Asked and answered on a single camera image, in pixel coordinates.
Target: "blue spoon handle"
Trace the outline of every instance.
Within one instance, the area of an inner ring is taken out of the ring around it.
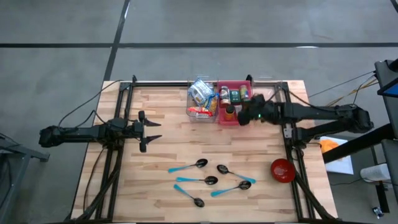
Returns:
[[[212,192],[210,195],[211,195],[212,197],[215,197],[215,196],[217,196],[217,195],[220,195],[220,194],[225,193],[225,192],[227,192],[227,191],[233,190],[233,189],[235,189],[235,188],[236,188],[236,187],[233,187],[233,188],[231,188],[231,189],[226,189],[226,190],[217,190],[217,191],[215,191],[215,192]]]
[[[175,172],[175,171],[178,171],[178,170],[182,170],[182,169],[188,168],[188,167],[190,167],[190,166],[192,166],[192,165],[183,166],[183,167],[176,167],[176,168],[170,168],[170,169],[169,169],[169,172]]]
[[[183,181],[197,181],[199,179],[192,179],[192,178],[185,178],[185,177],[177,177],[175,179],[177,182],[183,182]]]
[[[181,193],[183,193],[185,195],[188,195],[190,198],[192,198],[191,195],[189,195],[186,191],[182,190],[182,188],[180,186],[178,186],[177,184],[174,184],[174,189],[178,190],[179,192],[181,192]]]
[[[255,183],[256,183],[256,180],[254,180],[253,178],[245,177],[245,176],[238,175],[238,174],[235,174],[235,175],[238,176],[238,177],[240,177],[240,178],[242,178],[242,179],[244,179],[244,180],[249,181],[249,182],[252,183],[252,184],[255,184]]]

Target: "can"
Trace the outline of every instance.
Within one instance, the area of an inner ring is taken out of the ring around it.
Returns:
[[[248,88],[246,87],[246,85],[241,85],[241,87],[239,88],[239,91],[241,93],[242,101],[250,100],[249,91],[248,91]]]
[[[231,100],[229,99],[229,89],[227,86],[222,86],[220,91],[220,103],[222,107],[228,106],[231,104]]]
[[[231,121],[234,118],[235,107],[233,105],[228,105],[225,109],[224,119]]]

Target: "concrete floor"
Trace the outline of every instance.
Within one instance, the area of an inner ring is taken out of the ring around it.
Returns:
[[[0,0],[0,43],[111,43],[123,0]],[[390,0],[132,0],[121,42],[396,42],[398,13]],[[119,49],[111,80],[186,80],[196,74],[219,79],[272,77],[305,80],[308,94],[374,69],[394,59],[397,48],[337,49]],[[34,149],[39,130],[57,124],[101,87],[110,49],[0,49],[0,132]],[[367,77],[311,103],[324,105],[349,93]],[[356,103],[377,126],[388,122],[377,85],[361,91]],[[351,103],[352,97],[342,103]],[[77,124],[96,101],[78,110],[65,126]],[[69,213],[85,144],[51,149],[46,164],[32,161],[10,223],[60,222]],[[330,174],[331,183],[358,178],[371,166],[369,151],[353,156],[356,175]],[[339,217],[346,221],[394,223],[397,202],[388,192],[391,213],[377,220],[372,185],[332,187]]]

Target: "food package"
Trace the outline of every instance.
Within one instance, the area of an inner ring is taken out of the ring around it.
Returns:
[[[201,106],[192,106],[188,110],[193,113],[196,118],[209,118],[213,116],[212,112]]]
[[[188,89],[188,93],[198,106],[203,106],[206,100],[214,96],[213,90],[200,78],[197,78],[192,86]]]
[[[212,113],[212,116],[216,115],[218,96],[219,94],[216,93],[216,95],[211,96],[208,100],[206,100],[205,103],[205,108]]]

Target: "spoon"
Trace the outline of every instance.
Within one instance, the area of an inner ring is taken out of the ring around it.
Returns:
[[[185,178],[185,177],[177,177],[175,179],[177,182],[185,182],[185,181],[204,181],[207,185],[213,185],[218,182],[217,177],[213,176],[208,176],[204,179],[191,179],[191,178]]]
[[[204,202],[202,199],[192,197],[191,195],[189,195],[186,191],[184,191],[184,190],[183,190],[180,186],[178,186],[177,184],[174,184],[174,189],[175,189],[175,190],[178,190],[179,192],[181,192],[181,193],[183,193],[183,194],[185,194],[185,195],[188,195],[190,198],[192,198],[192,199],[193,199],[193,203],[195,203],[195,205],[196,205],[197,207],[203,208],[203,207],[205,206],[205,202]]]
[[[242,179],[244,179],[244,180],[249,181],[249,182],[252,183],[252,184],[255,184],[255,183],[256,183],[256,180],[254,180],[253,178],[244,177],[244,176],[242,176],[242,175],[235,174],[235,173],[229,171],[228,168],[227,168],[226,166],[224,166],[224,165],[218,165],[218,166],[217,166],[217,170],[218,170],[218,172],[220,172],[220,173],[222,173],[222,174],[227,174],[227,173],[234,174],[234,175],[236,175],[236,176],[238,176],[238,177],[240,177],[240,178],[242,178]]]
[[[250,187],[251,187],[251,183],[250,183],[249,181],[244,180],[244,181],[240,182],[239,185],[238,185],[237,187],[233,187],[233,188],[231,188],[231,189],[226,189],[226,190],[217,190],[217,191],[215,191],[215,192],[212,192],[210,195],[211,195],[212,197],[215,197],[215,196],[218,196],[218,195],[220,195],[220,194],[222,194],[222,193],[225,193],[225,192],[227,192],[227,191],[230,191],[230,190],[233,190],[233,189],[236,189],[236,188],[239,188],[239,189],[241,189],[241,190],[247,190],[247,189],[249,189]]]
[[[178,170],[186,169],[186,168],[191,167],[191,166],[197,166],[198,168],[202,168],[202,167],[204,167],[207,164],[207,162],[208,162],[207,159],[199,159],[195,164],[192,164],[192,165],[189,165],[189,166],[170,168],[169,172],[175,172],[175,171],[178,171]]]

